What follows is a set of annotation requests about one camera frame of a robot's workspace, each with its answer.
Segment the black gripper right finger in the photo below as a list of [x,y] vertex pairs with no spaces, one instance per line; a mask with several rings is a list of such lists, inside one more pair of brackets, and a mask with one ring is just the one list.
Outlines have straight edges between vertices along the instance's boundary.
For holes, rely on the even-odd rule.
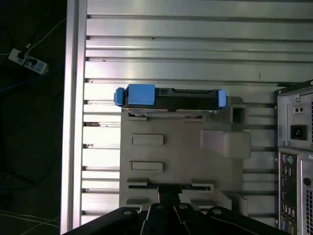
[[169,186],[170,235],[280,235],[281,230],[228,210],[212,207],[205,214],[181,202],[182,191]]

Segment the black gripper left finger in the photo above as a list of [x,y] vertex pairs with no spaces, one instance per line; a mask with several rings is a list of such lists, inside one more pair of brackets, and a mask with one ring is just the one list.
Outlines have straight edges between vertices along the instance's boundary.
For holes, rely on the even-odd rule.
[[81,225],[67,235],[170,235],[171,186],[157,187],[158,202],[137,212],[121,207]]

